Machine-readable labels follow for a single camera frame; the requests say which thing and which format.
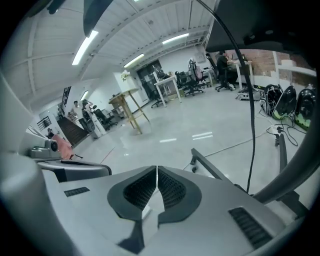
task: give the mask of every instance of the wooden standing table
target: wooden standing table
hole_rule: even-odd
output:
[[[137,88],[134,88],[134,89],[129,89],[129,90],[126,90],[124,92],[121,92],[120,94],[118,94],[117,96],[114,96],[112,99],[110,99],[109,101],[109,104],[115,104],[115,103],[119,103],[122,108],[123,108],[123,111],[126,115],[126,117],[128,118],[128,122],[130,122],[130,124],[132,125],[132,128],[135,129],[135,127],[137,128],[137,130],[139,131],[139,133],[142,134],[142,131],[140,129],[140,126],[139,124],[137,123],[137,120],[136,118],[138,117],[141,117],[141,116],[144,116],[145,119],[147,119],[147,121],[150,123],[149,119],[147,118],[146,114],[143,112],[143,110],[141,109],[141,107],[138,105],[138,103],[136,102],[135,98],[133,97],[132,94],[134,94],[135,92],[137,92],[139,89]],[[138,115],[137,117],[135,117],[129,106],[128,106],[128,103],[126,102],[126,97],[130,96],[131,99],[133,100],[133,102],[136,104],[136,106],[138,107],[139,111],[140,111],[140,115]]]

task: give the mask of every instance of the white ceiling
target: white ceiling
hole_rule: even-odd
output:
[[[204,0],[214,7],[215,0]],[[63,88],[98,79],[109,66],[124,66],[140,54],[135,69],[160,56],[201,44],[213,22],[194,0],[114,0],[94,30],[99,34],[79,65],[71,65],[85,39],[83,0],[66,0],[57,13],[27,18],[12,36],[1,68],[16,95],[43,104]],[[162,41],[189,33],[163,45]]]

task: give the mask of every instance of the white shelf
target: white shelf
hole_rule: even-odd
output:
[[[308,68],[304,68],[304,67],[278,65],[278,68],[280,70],[290,70],[293,72],[298,72],[298,73],[306,74],[306,75],[313,76],[313,77],[317,76],[316,71],[308,69]]]

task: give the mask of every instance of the pink bag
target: pink bag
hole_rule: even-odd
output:
[[[72,151],[71,144],[60,138],[57,134],[55,134],[52,139],[57,142],[58,144],[58,151],[61,153],[63,159],[70,159],[72,155],[74,155]]]

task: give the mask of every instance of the office chair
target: office chair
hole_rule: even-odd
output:
[[[219,73],[218,67],[215,64],[214,60],[211,58],[209,53],[205,54],[205,57],[210,62],[213,70],[213,78],[220,82],[220,85],[215,88],[215,90],[219,93],[221,88],[229,89],[233,91],[233,88],[229,85],[228,82],[228,68],[224,68],[223,74]]]
[[[219,71],[218,71],[217,65],[215,64],[214,60],[211,58],[209,53],[206,53],[205,57],[207,58],[207,60],[210,62],[211,66],[212,66],[213,78],[216,81],[218,81]]]
[[[200,67],[198,67],[195,62],[192,62],[191,68],[192,68],[192,71],[193,71],[193,74],[194,74],[196,81],[198,83],[201,83],[201,84],[199,84],[199,88],[205,88],[205,86],[207,86],[207,88],[209,88],[212,86],[210,83],[204,83],[204,81],[208,78],[208,76],[204,75],[204,72],[201,71]]]
[[[110,127],[116,126],[118,124],[118,122],[112,122],[111,117],[107,118],[104,115],[104,113],[102,113],[102,111],[100,109],[97,109],[96,105],[93,106],[93,109],[94,109],[94,114],[95,114],[96,118],[98,118],[100,123],[103,125],[103,128],[105,128],[105,126],[106,126],[106,129],[109,130]]]
[[[230,91],[233,91],[234,89],[230,86],[229,82],[228,82],[228,68],[224,68],[223,69],[224,73],[223,74],[219,74],[218,76],[218,80],[220,82],[221,85],[217,86],[215,88],[215,90],[219,93],[220,89],[225,88],[228,89]]]
[[[163,87],[160,87],[160,92],[163,93],[165,89]],[[152,99],[153,100],[156,100],[156,102],[151,106],[151,108],[153,109],[154,105],[158,108],[159,107],[159,104],[163,104],[162,100],[161,100],[161,97],[159,95],[159,92],[157,89],[154,89],[152,91]]]
[[[177,85],[179,89],[183,89],[183,91],[187,91],[184,96],[192,95],[195,96],[195,92],[204,93],[203,90],[200,89],[199,81],[193,79],[193,74],[186,75],[185,72],[179,73],[178,71],[174,73],[176,75]]]

